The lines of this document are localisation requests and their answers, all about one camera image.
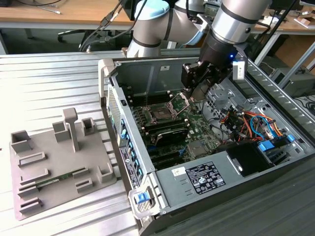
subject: robotic arm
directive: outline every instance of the robotic arm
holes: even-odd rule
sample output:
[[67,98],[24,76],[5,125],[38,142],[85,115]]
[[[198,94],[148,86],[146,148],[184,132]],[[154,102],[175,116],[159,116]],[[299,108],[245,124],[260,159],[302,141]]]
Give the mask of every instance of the robotic arm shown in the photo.
[[200,16],[209,24],[209,32],[199,60],[183,65],[182,83],[188,96],[204,80],[211,87],[227,77],[238,52],[246,56],[242,50],[244,43],[270,3],[270,0],[223,0],[212,24],[207,16]]
[[[199,60],[183,65],[182,83],[190,97],[201,82],[206,80],[211,87],[227,77],[238,53],[244,56],[242,69],[246,70],[244,43],[271,0],[222,0],[213,22],[203,15],[204,0],[179,0],[174,9],[162,0],[142,0],[135,16],[144,3],[134,26],[128,58],[159,56],[162,40],[193,45],[208,32]],[[237,75],[242,77],[245,73],[237,71]]]

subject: aluminum extrusion table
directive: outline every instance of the aluminum extrusion table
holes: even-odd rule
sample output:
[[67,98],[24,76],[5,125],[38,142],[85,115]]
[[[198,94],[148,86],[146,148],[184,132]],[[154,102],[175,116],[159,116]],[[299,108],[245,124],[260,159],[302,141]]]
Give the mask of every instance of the aluminum extrusion table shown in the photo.
[[1,235],[138,235],[121,177],[113,185],[17,221],[7,152],[11,130],[26,129],[32,135],[51,129],[51,124],[60,119],[62,109],[75,107],[79,119],[92,117],[96,121],[115,173],[119,174],[98,101],[97,62],[122,57],[122,52],[115,51],[0,58]]
[[[172,50],[162,52],[171,55]],[[177,55],[195,56],[197,50]],[[1,235],[138,235],[121,179],[23,221],[14,218],[8,140],[12,128],[41,132],[59,119],[67,106],[79,118],[93,117],[111,162],[118,171],[107,127],[98,103],[97,62],[121,58],[120,51],[37,55],[0,58],[0,234]],[[159,236],[199,235],[299,235],[315,232],[315,158],[226,204],[170,227]]]

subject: pcie slot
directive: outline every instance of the pcie slot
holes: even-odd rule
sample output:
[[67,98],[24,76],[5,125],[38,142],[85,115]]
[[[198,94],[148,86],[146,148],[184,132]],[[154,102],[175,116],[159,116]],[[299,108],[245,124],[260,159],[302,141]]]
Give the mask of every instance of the pcie slot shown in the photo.
[[146,96],[134,96],[132,98],[132,104],[134,107],[164,103],[164,102],[169,102],[169,101],[170,101],[170,97],[169,97],[169,94],[167,94],[167,93],[150,95],[148,97],[146,97]]
[[159,156],[152,159],[153,165],[156,169],[161,170],[175,165],[176,163],[183,163],[182,157],[179,152],[170,153],[164,156]]

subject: gray floor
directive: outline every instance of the gray floor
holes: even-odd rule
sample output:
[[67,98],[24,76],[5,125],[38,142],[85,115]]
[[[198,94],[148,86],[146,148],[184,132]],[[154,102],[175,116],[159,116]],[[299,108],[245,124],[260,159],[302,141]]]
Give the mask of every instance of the gray floor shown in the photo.
[[[64,43],[57,40],[64,29],[31,29],[34,39],[28,39],[24,29],[2,29],[2,37],[9,54],[65,53],[77,52],[83,33],[67,35]],[[118,50],[128,46],[130,36],[124,35],[117,41],[95,44],[93,51]]]

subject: green circuit board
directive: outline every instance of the green circuit board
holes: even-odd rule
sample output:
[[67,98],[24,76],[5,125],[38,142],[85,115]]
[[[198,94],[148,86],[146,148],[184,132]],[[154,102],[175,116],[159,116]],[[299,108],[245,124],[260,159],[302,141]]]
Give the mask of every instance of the green circuit board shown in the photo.
[[213,153],[222,143],[221,140],[215,136],[201,114],[198,108],[200,103],[193,103],[191,100],[188,100],[188,102],[189,106],[186,107],[187,101],[180,96],[176,96],[171,101],[172,109],[175,110],[175,112],[178,113],[182,110],[177,116],[174,116],[172,111],[168,112],[170,110],[169,103],[132,108],[132,113],[134,114],[139,130],[141,130],[143,124],[150,126],[167,123],[171,120],[188,120],[189,125],[187,129],[189,131],[186,139],[180,142],[170,143],[163,147],[156,147],[152,143],[152,140],[148,138],[148,135],[143,133],[143,141],[153,163],[158,162],[160,157],[172,154],[177,155],[178,153],[180,154],[181,163],[195,160]]

